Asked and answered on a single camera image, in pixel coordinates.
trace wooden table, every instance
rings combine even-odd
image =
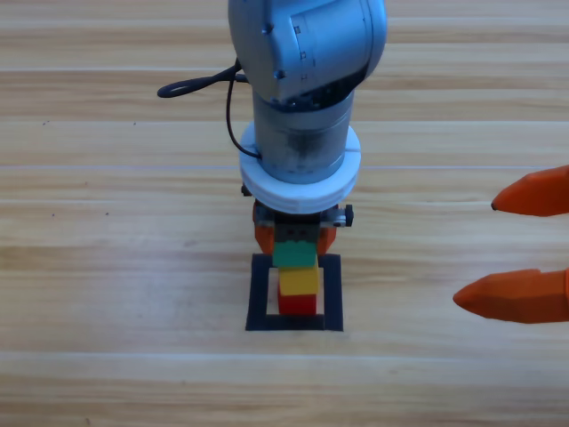
[[[343,334],[244,331],[258,248],[227,86],[156,97],[233,63],[226,3],[0,1],[0,425],[566,427],[569,326],[452,297],[569,266],[566,217],[490,209],[569,164],[569,3],[388,1],[333,247]]]

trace lego brick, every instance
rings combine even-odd
[[[317,243],[320,235],[318,224],[281,224],[275,226],[275,241],[277,243],[309,242]]]
[[[284,296],[278,288],[278,312],[288,316],[315,316],[317,314],[317,296]]]
[[[303,268],[283,267],[278,269],[279,290],[283,296],[316,295],[320,285],[319,268],[314,265]]]
[[[341,301],[341,258],[324,255],[318,258],[324,269],[325,314],[315,316],[267,315],[268,272],[274,267],[271,256],[255,254],[252,257],[251,290],[247,331],[343,331]]]
[[[318,264],[324,270],[325,329],[342,332],[344,313],[341,294],[341,257],[331,254],[320,256]]]
[[[331,229],[320,229],[320,239],[318,239],[318,247],[317,252],[318,255],[326,255],[330,247],[334,243],[336,239],[336,232],[338,229],[331,228]]]
[[[273,263],[276,267],[312,267],[316,263],[317,245],[308,242],[275,242]]]
[[[273,228],[255,227],[255,239],[264,254],[273,254],[275,248],[275,230]]]

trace black bracket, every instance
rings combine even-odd
[[[274,268],[271,255],[254,254],[251,263],[251,290],[247,331],[334,331],[343,332],[344,319],[341,294],[341,257],[326,254],[318,257],[324,269],[324,314],[284,316],[267,314],[268,272]]]

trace stacked blocks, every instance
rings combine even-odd
[[[253,221],[257,205],[253,207]],[[336,229],[321,229],[318,215],[278,215],[275,227],[255,226],[255,238],[278,268],[279,314],[315,316],[320,287],[317,257],[328,252]]]

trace orange pointed object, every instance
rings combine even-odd
[[[569,165],[527,174],[504,189],[492,209],[531,216],[569,214]]]
[[[481,278],[453,299],[483,318],[532,324],[569,321],[568,295],[567,270],[520,270]]]

